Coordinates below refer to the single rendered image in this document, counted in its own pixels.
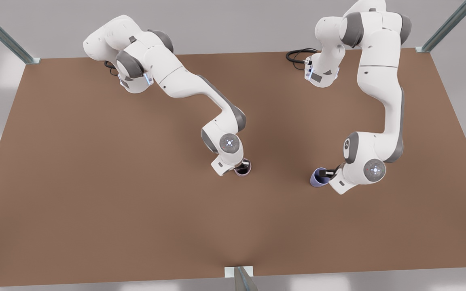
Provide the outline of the pink cup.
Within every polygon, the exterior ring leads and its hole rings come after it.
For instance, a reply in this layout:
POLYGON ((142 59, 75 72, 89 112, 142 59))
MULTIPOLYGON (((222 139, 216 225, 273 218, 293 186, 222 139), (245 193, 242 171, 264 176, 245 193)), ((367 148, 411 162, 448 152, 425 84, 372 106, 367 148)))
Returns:
POLYGON ((251 171, 251 168, 244 169, 244 170, 235 170, 234 168, 234 171, 239 177, 244 177, 249 174, 249 172, 251 171))

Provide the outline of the purple cup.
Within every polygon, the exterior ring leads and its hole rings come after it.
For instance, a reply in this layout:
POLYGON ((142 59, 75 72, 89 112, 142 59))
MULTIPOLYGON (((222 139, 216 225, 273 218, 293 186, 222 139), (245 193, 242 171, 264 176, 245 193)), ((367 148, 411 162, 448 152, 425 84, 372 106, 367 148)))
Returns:
POLYGON ((313 187, 322 187, 322 186, 325 186, 327 184, 329 184, 329 181, 331 179, 325 177, 325 169, 326 168, 316 168, 316 170, 314 170, 314 172, 312 173, 310 179, 309 179, 309 183, 311 184, 311 186, 313 187))

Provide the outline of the silver frame post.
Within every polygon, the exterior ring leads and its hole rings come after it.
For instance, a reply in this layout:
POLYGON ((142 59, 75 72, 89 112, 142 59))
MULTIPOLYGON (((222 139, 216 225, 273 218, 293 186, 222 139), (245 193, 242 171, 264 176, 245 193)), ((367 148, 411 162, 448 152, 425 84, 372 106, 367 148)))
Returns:
POLYGON ((437 31, 423 44, 415 47, 418 53, 431 52, 448 33, 466 16, 466 0, 452 13, 452 15, 437 29, 437 31))
POLYGON ((22 46, 20 46, 3 28, 0 27, 0 42, 14 53, 22 62, 28 64, 39 64, 41 59, 32 57, 22 46))
POLYGON ((253 281, 253 266, 225 267, 225 278, 234 278, 235 291, 259 291, 253 281))

